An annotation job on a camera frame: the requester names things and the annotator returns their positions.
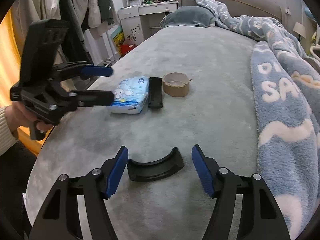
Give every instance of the blue blanket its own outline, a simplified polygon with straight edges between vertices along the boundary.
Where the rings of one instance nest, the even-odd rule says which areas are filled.
[[[319,205],[320,75],[298,40],[269,17],[231,17],[225,4],[195,0],[216,25],[259,41],[251,71],[258,120],[258,169],[295,239]]]

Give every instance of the beige sweater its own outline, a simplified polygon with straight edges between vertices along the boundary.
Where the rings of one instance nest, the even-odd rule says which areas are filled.
[[[0,107],[0,155],[4,154],[17,139],[12,135],[4,113],[5,107]]]

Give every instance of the white text on blanket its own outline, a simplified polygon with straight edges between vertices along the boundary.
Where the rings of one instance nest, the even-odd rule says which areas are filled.
[[[275,71],[281,72],[281,68],[278,63],[274,62],[273,66],[271,63],[265,62],[258,65],[258,70],[261,74],[269,74],[272,69],[274,68]],[[268,93],[264,93],[262,98],[265,102],[272,103],[279,99],[285,101],[287,98],[287,93],[291,93],[293,97],[299,97],[299,89],[296,87],[296,84],[291,82],[287,78],[281,78],[279,80],[279,91],[278,92],[275,88],[277,84],[271,81],[263,81],[261,83],[262,89]]]

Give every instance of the pillow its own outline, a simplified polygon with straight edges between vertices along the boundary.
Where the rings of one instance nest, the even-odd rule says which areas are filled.
[[[200,6],[181,6],[170,13],[165,19],[162,28],[168,26],[197,26],[214,27],[215,17],[208,9]]]

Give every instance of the gray bed sheet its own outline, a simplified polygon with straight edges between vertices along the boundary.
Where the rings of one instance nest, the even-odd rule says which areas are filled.
[[[124,171],[118,190],[105,201],[119,240],[202,239],[215,200],[203,191],[191,160],[191,148],[235,174],[256,172],[257,123],[250,58],[254,40],[222,28],[167,27],[143,42],[101,77],[91,89],[113,90],[128,77],[162,77],[183,72],[193,80],[184,98],[164,94],[164,107],[140,114],[111,114],[106,107],[67,114],[44,144],[31,172],[26,208],[34,222],[57,177],[83,176],[113,158],[121,145],[129,158],[149,162],[178,147],[185,167],[149,183],[129,180]],[[91,239],[83,197],[79,213],[84,239]],[[241,196],[236,199],[229,239],[235,239]]]

